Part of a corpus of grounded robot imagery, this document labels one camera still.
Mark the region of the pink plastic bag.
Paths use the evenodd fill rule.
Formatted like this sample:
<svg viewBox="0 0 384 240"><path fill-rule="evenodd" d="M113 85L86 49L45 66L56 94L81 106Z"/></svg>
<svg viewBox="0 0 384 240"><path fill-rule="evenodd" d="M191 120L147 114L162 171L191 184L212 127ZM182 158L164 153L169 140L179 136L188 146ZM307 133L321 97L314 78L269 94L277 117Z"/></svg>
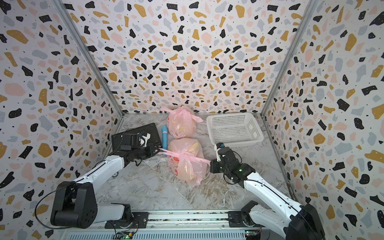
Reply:
<svg viewBox="0 0 384 240"><path fill-rule="evenodd" d="M181 106L174 110L163 107L161 111L169 114L167 127L174 139L192 137L197 130L197 123L203 122L202 118L196 116L194 112L186 106Z"/></svg>
<svg viewBox="0 0 384 240"><path fill-rule="evenodd" d="M174 175L190 186L201 184L211 164L199 141L192 138L172 140L167 150L161 149L161 154L169 157L168 166Z"/></svg>

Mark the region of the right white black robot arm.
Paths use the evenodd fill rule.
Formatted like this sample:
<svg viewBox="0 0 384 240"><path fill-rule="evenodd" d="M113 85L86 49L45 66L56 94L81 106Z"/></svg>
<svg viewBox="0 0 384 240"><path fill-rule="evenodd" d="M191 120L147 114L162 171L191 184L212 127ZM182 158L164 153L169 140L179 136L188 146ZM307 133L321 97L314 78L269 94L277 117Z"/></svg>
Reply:
<svg viewBox="0 0 384 240"><path fill-rule="evenodd" d="M215 145L216 159L210 163L212 174L223 174L229 185L240 185L259 197L270 208L255 201L246 204L230 221L247 227L264 226L286 240L323 240L325 231L319 214L311 204L302 205L269 184L240 155L223 143Z"/></svg>

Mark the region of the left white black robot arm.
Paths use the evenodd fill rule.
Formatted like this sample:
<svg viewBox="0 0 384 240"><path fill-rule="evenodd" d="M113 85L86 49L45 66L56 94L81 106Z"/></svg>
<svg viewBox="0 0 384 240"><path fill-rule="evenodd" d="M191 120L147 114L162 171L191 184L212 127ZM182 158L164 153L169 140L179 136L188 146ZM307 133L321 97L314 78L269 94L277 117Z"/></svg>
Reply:
<svg viewBox="0 0 384 240"><path fill-rule="evenodd" d="M130 227L134 215L128 204L99 205L96 193L114 174L130 163L139 166L155 156L162 146L158 133L128 133L117 135L120 142L112 152L81 177L58 185L50 223L55 227L86 229L94 223L111 222L114 227Z"/></svg>

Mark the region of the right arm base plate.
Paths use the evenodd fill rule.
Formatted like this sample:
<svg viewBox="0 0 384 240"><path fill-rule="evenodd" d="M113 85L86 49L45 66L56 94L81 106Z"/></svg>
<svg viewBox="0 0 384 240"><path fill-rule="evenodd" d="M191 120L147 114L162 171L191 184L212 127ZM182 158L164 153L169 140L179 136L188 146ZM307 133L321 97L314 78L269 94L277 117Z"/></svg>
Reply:
<svg viewBox="0 0 384 240"><path fill-rule="evenodd" d="M256 225L249 213L244 211L229 211L228 222L230 228L252 228Z"/></svg>

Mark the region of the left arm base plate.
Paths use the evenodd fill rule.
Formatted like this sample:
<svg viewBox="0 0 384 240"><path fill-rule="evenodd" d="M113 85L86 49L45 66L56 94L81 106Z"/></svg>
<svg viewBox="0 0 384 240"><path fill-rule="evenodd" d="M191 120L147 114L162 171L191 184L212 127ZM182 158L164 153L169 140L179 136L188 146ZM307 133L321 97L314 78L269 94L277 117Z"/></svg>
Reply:
<svg viewBox="0 0 384 240"><path fill-rule="evenodd" d="M133 212L120 220L108 221L104 229L134 230L145 229L149 220L149 212Z"/></svg>

